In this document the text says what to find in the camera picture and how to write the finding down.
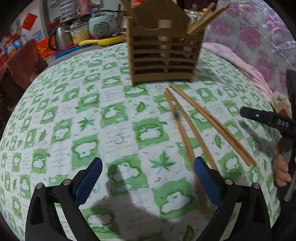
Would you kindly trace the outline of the right hand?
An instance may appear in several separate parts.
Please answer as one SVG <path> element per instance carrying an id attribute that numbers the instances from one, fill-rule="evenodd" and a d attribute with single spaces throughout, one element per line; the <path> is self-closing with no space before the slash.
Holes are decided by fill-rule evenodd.
<path id="1" fill-rule="evenodd" d="M 275 150 L 276 159 L 273 163 L 274 181 L 278 187 L 284 187 L 291 182 L 292 178 L 288 173 L 288 164 L 286 163 L 280 152 L 280 142 L 276 144 Z"/>

